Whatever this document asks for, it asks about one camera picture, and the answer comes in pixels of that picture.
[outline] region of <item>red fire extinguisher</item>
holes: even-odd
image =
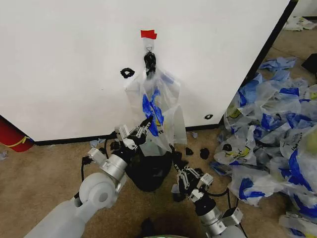
[[[0,117],[0,142],[16,152],[30,149],[34,142],[12,124]]]

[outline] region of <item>white panel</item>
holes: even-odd
[[[119,72],[143,69],[155,29],[186,126],[218,123],[288,2],[0,0],[0,113],[37,141],[131,124]]]

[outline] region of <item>black baseboard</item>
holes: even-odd
[[[196,130],[207,130],[218,128],[219,124],[209,124],[209,125],[199,125],[199,126],[189,126],[186,127],[186,131],[196,131]],[[59,145],[59,144],[69,144],[69,143],[79,143],[79,142],[88,142],[98,139],[113,139],[113,135],[98,135],[98,136],[88,136],[88,137],[79,137],[79,138],[70,138],[70,139],[59,139],[59,140],[42,140],[35,141],[36,145]]]
[[[188,126],[188,127],[186,127],[186,131],[208,130],[208,129],[215,129],[215,128],[218,128],[218,127],[219,127],[219,124]]]

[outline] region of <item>red tape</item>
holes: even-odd
[[[141,30],[141,38],[150,38],[155,40],[157,38],[157,33],[154,30],[144,31]]]

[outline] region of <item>floor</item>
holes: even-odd
[[[301,63],[317,52],[317,29],[303,32],[282,31],[267,55],[267,59],[279,56],[296,56],[296,66],[291,76],[304,77],[310,84],[315,78]],[[266,78],[272,75],[261,71]],[[219,193],[226,189],[230,178],[220,177],[209,168],[213,152],[218,145],[219,129],[198,131],[194,139],[187,133],[188,147],[192,156],[184,156],[193,168],[201,168],[214,177],[210,192]],[[207,160],[199,156],[201,148],[211,152]],[[19,238],[27,234],[57,204],[70,199],[81,183],[81,157],[90,145],[74,143],[55,146],[33,146],[24,153],[8,152],[8,158],[0,162],[0,238]],[[177,149],[185,154],[185,147]],[[0,145],[0,152],[6,148]],[[89,165],[85,174],[100,171]],[[140,232],[142,221],[150,217],[157,231],[162,234],[181,235],[191,238],[203,237],[193,204],[189,200],[173,202],[171,187],[176,183],[175,170],[171,170],[163,185],[155,192],[141,192],[128,179],[117,203],[109,210],[99,211],[87,224],[84,238],[133,238]],[[216,198],[221,210],[227,209],[225,198]],[[258,208],[239,203],[244,213],[242,224],[250,238],[284,238],[278,218],[285,213],[287,198],[274,194],[263,198]]]

